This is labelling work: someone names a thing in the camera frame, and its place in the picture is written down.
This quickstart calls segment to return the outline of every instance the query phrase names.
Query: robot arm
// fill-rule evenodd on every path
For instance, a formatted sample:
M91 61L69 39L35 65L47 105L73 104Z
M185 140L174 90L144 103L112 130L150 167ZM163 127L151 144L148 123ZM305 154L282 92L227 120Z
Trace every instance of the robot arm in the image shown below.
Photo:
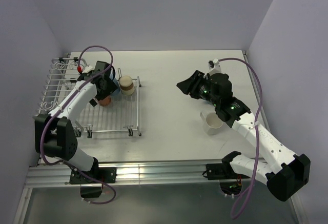
M35 117L35 148L37 152L40 152L40 138L45 125L54 114L61 110L60 114L50 124L48 131L46 131L44 141L45 155L61 158L81 171L88 172L89 175L97 175L98 160L87 155L78 147L72 124L75 123L88 102L96 105L94 98L102 100L118 88L110 78L111 70L85 84L88 79L106 69L108 65L108 63L98 61L94 70L89 68L88 72L82 72L77 79L74 89L61 102L61 104L69 102L64 109L59 105L48 114L39 114Z
M222 74L219 62L214 61L216 64L209 63L210 70L206 74L196 70L190 78L178 83L177 87L192 98L202 98L210 102L215 107L217 116L253 147L256 147L255 125L258 126L260 154L267 164L258 163L255 179L266 184L276 198L286 201L307 184L310 173L309 158L304 154L298 156L279 142L263 125L254 124L254 114L233 96L229 76ZM232 173L251 177L254 163L253 159L235 151L222 159L222 168L227 177Z

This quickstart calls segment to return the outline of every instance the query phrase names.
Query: white mug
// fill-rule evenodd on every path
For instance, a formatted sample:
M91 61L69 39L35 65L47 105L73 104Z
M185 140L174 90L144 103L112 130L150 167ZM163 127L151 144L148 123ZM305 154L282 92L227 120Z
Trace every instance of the white mug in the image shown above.
M200 117L203 120L203 130L207 135L214 135L219 132L222 127L223 121L215 114L215 112L202 111Z

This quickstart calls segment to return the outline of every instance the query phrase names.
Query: white table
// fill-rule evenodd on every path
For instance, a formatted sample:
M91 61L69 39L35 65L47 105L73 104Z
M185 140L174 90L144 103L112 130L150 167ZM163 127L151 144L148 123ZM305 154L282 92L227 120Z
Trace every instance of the white table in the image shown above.
M72 52L71 57L79 54ZM140 76L142 136L97 134L92 139L80 138L78 144L86 153L102 162L221 159L234 150L254 157L255 149L226 124L219 134L206 135L199 114L201 110L214 111L213 107L176 87L195 70L207 71L209 60L243 59L242 51L120 51L113 55L113 66L121 68L123 75ZM83 58L89 63L110 60L107 52L86 52ZM234 95L255 113L258 103L246 65L226 61L221 68L230 76Z

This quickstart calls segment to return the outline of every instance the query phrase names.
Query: gray wall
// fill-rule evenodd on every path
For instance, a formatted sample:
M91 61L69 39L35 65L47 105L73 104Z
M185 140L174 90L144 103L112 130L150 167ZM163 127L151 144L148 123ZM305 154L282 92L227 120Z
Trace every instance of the gray wall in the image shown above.
M0 208L11 223L34 152L33 119L58 42L32 0L0 0Z
M311 159L301 191L310 223L326 223L328 199L328 0L274 0L249 50L272 132Z
M247 49L272 0L34 0L67 51Z

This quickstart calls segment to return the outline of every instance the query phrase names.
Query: dish rack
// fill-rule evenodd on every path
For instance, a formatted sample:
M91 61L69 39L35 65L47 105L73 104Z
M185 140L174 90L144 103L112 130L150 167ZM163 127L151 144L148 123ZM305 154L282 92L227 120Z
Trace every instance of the dish rack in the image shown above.
M87 63L81 59L80 65L86 67ZM117 69L117 72L121 77L121 70ZM40 97L41 102L38 103L37 113L47 114L56 108L74 88L78 76L77 57L54 58ZM129 136L133 136L133 132L137 132L141 136L139 76L133 79L133 84L135 92L132 95L125 96L120 92L116 96L111 96L112 101L106 107L100 105L93 107L88 103L73 124L75 135L81 137L86 134L87 138L92 138L93 133L126 132Z

